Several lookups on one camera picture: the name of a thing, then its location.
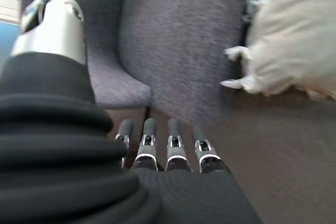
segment robotic finger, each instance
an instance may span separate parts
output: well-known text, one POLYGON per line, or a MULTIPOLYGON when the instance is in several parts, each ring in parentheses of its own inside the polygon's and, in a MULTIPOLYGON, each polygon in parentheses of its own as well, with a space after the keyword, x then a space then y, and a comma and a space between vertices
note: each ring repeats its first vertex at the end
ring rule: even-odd
POLYGON ((206 139, 201 127, 193 128, 195 140, 195 153, 199 163, 200 173, 210 173, 215 170, 225 170, 230 173, 229 168, 224 164, 222 159, 216 154, 215 149, 206 139))
POLYGON ((167 165, 165 170, 184 169, 191 172, 192 169, 186 157, 178 124, 176 119, 170 119, 168 121, 170 136, 168 138, 167 165))
POLYGON ((152 170, 159 170, 156 162, 155 134, 155 121, 154 119, 149 118, 144 123, 142 140, 139 144, 138 154, 135 158, 132 169, 143 167, 152 170))
MULTIPOLYGON (((115 136, 115 140, 122 141, 126 148, 128 149, 130 146, 130 137, 133 131, 133 120, 125 119, 121 122, 118 130, 118 134, 115 136)), ((125 157, 121 160, 121 167, 125 166, 125 157)))

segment white pillow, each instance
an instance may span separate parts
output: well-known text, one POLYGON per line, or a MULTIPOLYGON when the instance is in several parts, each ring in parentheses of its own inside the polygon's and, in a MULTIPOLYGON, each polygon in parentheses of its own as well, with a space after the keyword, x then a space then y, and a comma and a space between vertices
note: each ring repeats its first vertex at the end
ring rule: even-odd
POLYGON ((296 86, 336 99, 336 0, 264 0, 247 47, 226 50, 243 57, 246 76, 222 85, 266 95, 296 86))

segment floor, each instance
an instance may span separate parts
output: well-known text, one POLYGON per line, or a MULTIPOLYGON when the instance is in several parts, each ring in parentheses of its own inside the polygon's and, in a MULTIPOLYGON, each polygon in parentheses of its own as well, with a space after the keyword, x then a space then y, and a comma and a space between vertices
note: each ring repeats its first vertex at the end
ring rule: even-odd
MULTIPOLYGON (((264 223, 336 223, 336 104, 286 99, 239 95, 232 118, 206 129, 208 139, 264 223)), ((158 160, 164 165, 169 117, 155 109, 150 116, 158 123, 158 160)), ((182 123, 181 134, 197 170, 188 124, 182 123)))

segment robotic hand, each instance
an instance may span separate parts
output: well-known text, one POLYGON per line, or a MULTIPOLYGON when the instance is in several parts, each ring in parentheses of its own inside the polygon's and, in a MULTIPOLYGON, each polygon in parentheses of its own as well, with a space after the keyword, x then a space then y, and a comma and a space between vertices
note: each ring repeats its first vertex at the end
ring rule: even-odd
MULTIPOLYGON (((176 119, 170 119, 168 122, 170 136, 167 144, 167 164, 165 171, 173 169, 183 169, 192 171, 187 160, 186 151, 179 131, 179 125, 176 119)), ((119 133, 115 137, 116 140, 122 140, 129 147, 133 122, 129 119, 124 120, 119 128, 119 133)), ((230 172, 222 159, 216 154, 215 149, 206 139, 202 129, 198 126, 194 127, 195 153, 199 163, 200 173, 209 173, 216 170, 225 170, 230 172)), ((135 158, 132 169, 149 168, 152 170, 163 170, 156 160, 156 125, 152 118, 145 121, 143 137, 139 144, 137 157, 135 158)))
MULTIPOLYGON (((11 56, 25 55, 29 62, 25 66, 25 71, 34 75, 34 58, 38 58, 38 64, 43 69, 38 78, 52 76, 49 71, 53 71, 54 76, 62 76, 66 79, 76 79, 82 82, 82 92, 73 94, 73 98, 81 99, 80 93, 87 93, 87 97, 94 94, 90 85, 87 72, 87 54, 85 39, 83 36, 83 12, 78 4, 79 0, 34 0, 28 5, 22 15, 22 33, 17 38, 11 56), (68 61, 60 64, 66 57, 68 61)), ((58 90, 50 88, 50 93, 58 90)), ((192 171, 187 160, 184 144, 180 136, 178 121, 169 120, 170 136, 167 144, 167 164, 165 170, 184 169, 192 171)), ((119 128, 116 140, 123 141, 129 147, 133 122, 124 120, 119 128)), ((156 161, 156 125, 153 119, 147 119, 144 124, 143 137, 139 144, 138 155, 134 161, 133 168, 147 167, 159 170, 160 165, 156 161)), ((199 162, 199 172, 208 173, 214 170, 227 170, 223 161, 217 156, 215 149, 205 138, 199 127, 194 128, 195 153, 199 162)), ((125 164, 125 158, 121 161, 121 166, 125 164)))

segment chair seat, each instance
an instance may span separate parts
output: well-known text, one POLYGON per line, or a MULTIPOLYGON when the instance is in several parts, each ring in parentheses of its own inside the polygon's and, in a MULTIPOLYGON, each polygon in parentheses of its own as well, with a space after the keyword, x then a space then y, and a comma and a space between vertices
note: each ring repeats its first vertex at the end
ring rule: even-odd
POLYGON ((108 50, 88 48, 88 66, 96 103, 105 109, 147 106, 151 88, 131 77, 108 50))

